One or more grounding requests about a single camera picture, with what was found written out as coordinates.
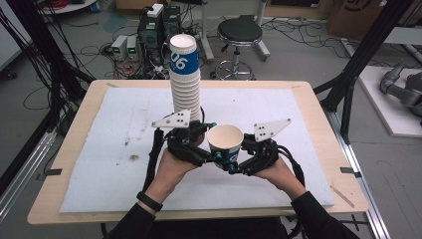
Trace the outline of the person's left hand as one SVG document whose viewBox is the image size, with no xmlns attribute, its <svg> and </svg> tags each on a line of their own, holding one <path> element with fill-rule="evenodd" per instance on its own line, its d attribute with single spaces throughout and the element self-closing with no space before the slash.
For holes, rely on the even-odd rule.
<svg viewBox="0 0 422 239">
<path fill-rule="evenodd" d="M 166 149 L 160 159 L 157 173 L 145 194 L 155 202 L 163 203 L 184 175 L 195 168 L 196 165 L 178 159 Z"/>
</svg>

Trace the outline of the black round stool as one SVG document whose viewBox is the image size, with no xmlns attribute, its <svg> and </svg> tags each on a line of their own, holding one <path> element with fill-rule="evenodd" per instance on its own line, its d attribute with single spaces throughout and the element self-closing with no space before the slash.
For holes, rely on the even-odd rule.
<svg viewBox="0 0 422 239">
<path fill-rule="evenodd" d="M 226 51 L 229 46 L 234 46 L 235 51 L 233 58 L 218 64 L 214 71 L 210 73 L 210 77 L 222 81 L 231 78 L 255 81 L 256 78 L 252 68 L 240 61 L 240 49 L 257 46 L 262 42 L 263 31 L 261 27 L 253 19 L 241 16 L 220 23 L 217 28 L 217 36 L 225 43 L 225 46 L 221 49 L 222 52 Z"/>
</svg>

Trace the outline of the black wristband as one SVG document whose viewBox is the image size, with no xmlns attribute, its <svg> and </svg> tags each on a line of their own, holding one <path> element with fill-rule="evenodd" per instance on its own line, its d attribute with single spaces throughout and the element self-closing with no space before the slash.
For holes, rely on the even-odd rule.
<svg viewBox="0 0 422 239">
<path fill-rule="evenodd" d="M 159 212 L 163 205 L 151 199 L 147 196 L 143 191 L 139 191 L 136 195 L 136 198 L 139 202 L 143 203 L 144 205 L 148 206 L 150 209 L 154 210 L 155 212 Z"/>
</svg>

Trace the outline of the wooden table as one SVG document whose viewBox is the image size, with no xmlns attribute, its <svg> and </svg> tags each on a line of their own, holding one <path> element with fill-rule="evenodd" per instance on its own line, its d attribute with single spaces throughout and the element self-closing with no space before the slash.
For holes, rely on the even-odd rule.
<svg viewBox="0 0 422 239">
<path fill-rule="evenodd" d="M 31 224 L 68 224 L 88 222 L 111 222 L 119 220 L 123 212 L 87 212 L 64 213 L 61 210 L 75 163 L 84 147 L 86 137 L 103 103 L 106 91 L 111 88 L 168 88 L 167 81 L 153 80 L 97 80 L 87 91 L 76 117 L 53 162 L 52 169 L 62 168 L 61 175 L 47 176 L 44 184 L 28 215 Z M 344 200 L 330 189 L 334 204 L 325 206 L 330 213 L 364 212 L 368 203 L 353 174 L 341 173 L 341 167 L 350 167 L 316 95 L 307 82 L 292 81 L 203 81 L 203 89 L 276 89 L 293 92 L 300 112 L 305 121 L 312 144 L 318 156 L 329 187 L 335 186 L 355 207 L 351 208 Z M 163 210 L 158 213 L 160 220 L 199 219 L 218 217 L 278 216 L 289 215 L 291 205 L 287 208 L 246 208 L 246 209 L 207 209 L 207 210 Z"/>
</svg>

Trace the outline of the brown cardboard box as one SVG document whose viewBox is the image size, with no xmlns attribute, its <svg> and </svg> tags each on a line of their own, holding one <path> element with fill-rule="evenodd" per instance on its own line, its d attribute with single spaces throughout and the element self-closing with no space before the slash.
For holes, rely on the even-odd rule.
<svg viewBox="0 0 422 239">
<path fill-rule="evenodd" d="M 116 8 L 122 10 L 137 10 L 150 7 L 158 0 L 115 0 Z"/>
</svg>

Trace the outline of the round white table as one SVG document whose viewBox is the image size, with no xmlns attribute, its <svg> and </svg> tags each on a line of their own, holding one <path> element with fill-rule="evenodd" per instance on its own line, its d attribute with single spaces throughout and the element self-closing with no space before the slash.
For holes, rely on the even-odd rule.
<svg viewBox="0 0 422 239">
<path fill-rule="evenodd" d="M 70 12 L 75 12 L 78 10 L 90 8 L 92 5 L 96 5 L 97 3 L 98 3 L 98 0 L 84 0 L 83 3 L 78 3 L 78 4 L 72 4 L 71 2 L 69 2 L 66 6 L 63 6 L 63 7 L 52 7 L 52 6 L 48 6 L 47 3 L 44 3 L 42 7 L 42 11 L 45 14 L 49 14 L 49 15 L 64 14 L 64 13 L 70 13 Z"/>
</svg>

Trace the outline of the stack of white paper cups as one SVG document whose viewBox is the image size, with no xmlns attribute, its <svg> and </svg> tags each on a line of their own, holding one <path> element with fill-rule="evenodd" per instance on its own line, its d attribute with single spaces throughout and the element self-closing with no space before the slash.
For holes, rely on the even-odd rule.
<svg viewBox="0 0 422 239">
<path fill-rule="evenodd" d="M 170 39 L 170 84 L 176 112 L 191 111 L 191 120 L 200 120 L 199 55 L 196 39 L 178 34 Z"/>
</svg>

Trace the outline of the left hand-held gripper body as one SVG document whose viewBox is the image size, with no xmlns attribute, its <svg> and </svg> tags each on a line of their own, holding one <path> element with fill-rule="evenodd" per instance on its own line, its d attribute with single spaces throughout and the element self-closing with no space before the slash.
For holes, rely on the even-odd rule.
<svg viewBox="0 0 422 239">
<path fill-rule="evenodd" d="M 209 151 L 199 147 L 207 131 L 199 128 L 200 123 L 199 119 L 191 119 L 191 110 L 182 110 L 153 121 L 151 126 L 169 127 L 170 132 L 164 137 L 167 140 L 168 151 L 178 159 L 202 166 L 204 163 L 212 161 L 212 155 Z"/>
</svg>

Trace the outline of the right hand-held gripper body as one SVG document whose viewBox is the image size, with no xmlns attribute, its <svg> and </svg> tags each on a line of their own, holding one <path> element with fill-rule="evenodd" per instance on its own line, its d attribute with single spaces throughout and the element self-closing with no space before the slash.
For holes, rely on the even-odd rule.
<svg viewBox="0 0 422 239">
<path fill-rule="evenodd" d="M 251 133 L 253 141 L 249 145 L 242 146 L 251 158 L 239 164 L 239 170 L 243 174 L 253 175 L 272 166 L 278 159 L 279 154 L 293 160 L 290 152 L 282 145 L 277 144 L 273 137 L 287 127 L 290 119 L 279 119 L 254 124 L 254 132 Z"/>
</svg>

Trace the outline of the white foam mat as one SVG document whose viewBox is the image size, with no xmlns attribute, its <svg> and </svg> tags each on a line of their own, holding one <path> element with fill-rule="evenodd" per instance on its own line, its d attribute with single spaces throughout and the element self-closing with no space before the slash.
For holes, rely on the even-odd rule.
<svg viewBox="0 0 422 239">
<path fill-rule="evenodd" d="M 245 133 L 255 124 L 289 120 L 275 140 L 302 167 L 306 187 L 327 207 L 334 204 L 300 108 L 290 90 L 203 89 L 205 118 Z M 141 190 L 152 149 L 152 123 L 171 114 L 168 88 L 111 88 L 86 137 L 62 203 L 64 213 L 123 212 Z M 261 178 L 231 175 L 213 163 L 189 172 L 164 202 L 164 210 L 287 208 L 289 197 Z"/>
</svg>

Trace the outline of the large printed cardboard box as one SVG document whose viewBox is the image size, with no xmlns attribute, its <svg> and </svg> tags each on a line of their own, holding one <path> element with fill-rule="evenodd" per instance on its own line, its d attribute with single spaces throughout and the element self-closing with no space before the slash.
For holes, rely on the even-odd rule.
<svg viewBox="0 0 422 239">
<path fill-rule="evenodd" d="M 336 37 L 362 40 L 383 10 L 382 0 L 334 0 L 326 29 Z"/>
</svg>

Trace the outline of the black computer tower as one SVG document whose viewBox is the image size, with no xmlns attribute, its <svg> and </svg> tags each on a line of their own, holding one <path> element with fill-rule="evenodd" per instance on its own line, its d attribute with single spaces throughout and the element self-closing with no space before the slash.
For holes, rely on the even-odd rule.
<svg viewBox="0 0 422 239">
<path fill-rule="evenodd" d="M 180 13 L 179 6 L 167 6 L 163 10 L 164 33 L 168 39 L 180 32 Z"/>
<path fill-rule="evenodd" d="M 164 37 L 162 21 L 159 18 L 143 16 L 140 19 L 137 34 L 143 51 L 159 59 Z"/>
</svg>

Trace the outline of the white floor platform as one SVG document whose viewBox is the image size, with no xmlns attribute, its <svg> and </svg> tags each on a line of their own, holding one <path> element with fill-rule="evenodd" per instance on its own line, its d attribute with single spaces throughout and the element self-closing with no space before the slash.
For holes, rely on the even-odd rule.
<svg viewBox="0 0 422 239">
<path fill-rule="evenodd" d="M 380 91 L 381 79 L 388 71 L 387 67 L 367 66 L 359 82 L 391 135 L 422 138 L 422 118 L 412 114 L 398 99 Z"/>
</svg>

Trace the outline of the paper cup with blue label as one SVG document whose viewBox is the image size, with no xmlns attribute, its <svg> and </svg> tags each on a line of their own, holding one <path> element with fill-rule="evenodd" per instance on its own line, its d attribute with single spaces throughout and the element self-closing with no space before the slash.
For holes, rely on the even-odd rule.
<svg viewBox="0 0 422 239">
<path fill-rule="evenodd" d="M 218 167 L 228 171 L 229 163 L 237 161 L 243 138 L 242 131 L 231 124 L 216 125 L 209 129 L 207 141 L 211 155 L 214 151 L 221 151 L 223 155 L 221 162 L 215 162 Z"/>
</svg>

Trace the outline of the thin wooden stick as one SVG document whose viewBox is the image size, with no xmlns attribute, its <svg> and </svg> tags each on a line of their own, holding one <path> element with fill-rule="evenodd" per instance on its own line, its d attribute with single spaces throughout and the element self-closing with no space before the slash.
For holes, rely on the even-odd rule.
<svg viewBox="0 0 422 239">
<path fill-rule="evenodd" d="M 330 188 L 334 193 L 336 193 L 342 200 L 344 200 L 351 208 L 354 208 L 354 203 L 349 200 L 341 191 L 339 191 L 335 186 L 331 185 Z"/>
</svg>

